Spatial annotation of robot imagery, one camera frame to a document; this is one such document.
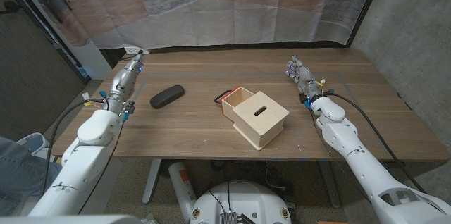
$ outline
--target backdrop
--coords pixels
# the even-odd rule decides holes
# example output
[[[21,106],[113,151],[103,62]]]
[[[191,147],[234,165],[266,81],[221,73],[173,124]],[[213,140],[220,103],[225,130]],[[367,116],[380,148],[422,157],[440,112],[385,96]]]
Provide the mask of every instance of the backdrop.
[[[75,46],[346,44],[365,0],[39,0]]]

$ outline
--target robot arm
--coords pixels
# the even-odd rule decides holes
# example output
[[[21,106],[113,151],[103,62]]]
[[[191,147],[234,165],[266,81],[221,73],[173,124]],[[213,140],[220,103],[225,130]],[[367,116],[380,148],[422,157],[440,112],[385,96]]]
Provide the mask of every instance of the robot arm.
[[[345,117],[345,110],[325,97],[309,69],[294,56],[289,61],[289,75],[301,90],[301,99],[319,118],[324,140],[346,160],[364,188],[383,224],[439,223],[451,215],[451,206],[398,182],[363,145],[356,127]]]
[[[77,214],[83,207],[106,168],[121,121],[133,112],[134,103],[126,104],[126,101],[132,95],[137,76],[142,71],[140,59],[141,54],[136,55],[116,74],[106,99],[108,105],[104,104],[103,110],[95,111],[80,126],[77,138],[64,152],[63,169],[29,216]]]

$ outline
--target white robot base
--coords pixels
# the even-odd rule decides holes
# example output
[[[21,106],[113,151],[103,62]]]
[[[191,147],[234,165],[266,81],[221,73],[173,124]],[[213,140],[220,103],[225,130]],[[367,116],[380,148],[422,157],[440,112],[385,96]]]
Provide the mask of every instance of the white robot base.
[[[190,223],[291,224],[291,218],[285,202],[270,189],[255,182],[230,181],[196,201]]]

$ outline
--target wooden table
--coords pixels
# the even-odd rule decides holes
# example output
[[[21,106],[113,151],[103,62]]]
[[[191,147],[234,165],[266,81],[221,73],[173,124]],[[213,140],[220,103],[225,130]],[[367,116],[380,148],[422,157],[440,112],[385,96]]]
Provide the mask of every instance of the wooden table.
[[[411,111],[371,62],[356,49],[258,49],[168,52],[143,58],[144,71],[130,100],[135,114],[124,125],[114,152],[124,158],[203,158],[259,160],[331,160],[317,135],[309,111],[299,102],[296,84],[285,75],[285,65],[296,55],[334,89],[357,102],[402,161],[446,161],[450,155],[419,117]],[[120,62],[100,86],[108,91]],[[185,95],[153,109],[149,100],[173,85]],[[289,110],[284,131],[256,151],[232,127],[214,99],[227,89],[243,86],[262,91]],[[380,160],[390,160],[381,141],[360,113],[341,99],[341,105],[359,130],[359,138]],[[75,139],[77,129],[94,112],[84,107],[54,145],[60,156]]]

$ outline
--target person's leg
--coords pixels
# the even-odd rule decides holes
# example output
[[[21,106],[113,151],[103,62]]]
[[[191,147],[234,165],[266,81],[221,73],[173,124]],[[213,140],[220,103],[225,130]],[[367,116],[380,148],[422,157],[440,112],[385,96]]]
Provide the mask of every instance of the person's leg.
[[[47,187],[55,180],[61,165],[50,163]],[[32,156],[27,148],[0,137],[0,190],[39,196],[45,174],[45,160]]]
[[[0,192],[0,216],[9,216],[20,205],[22,194],[11,192]]]

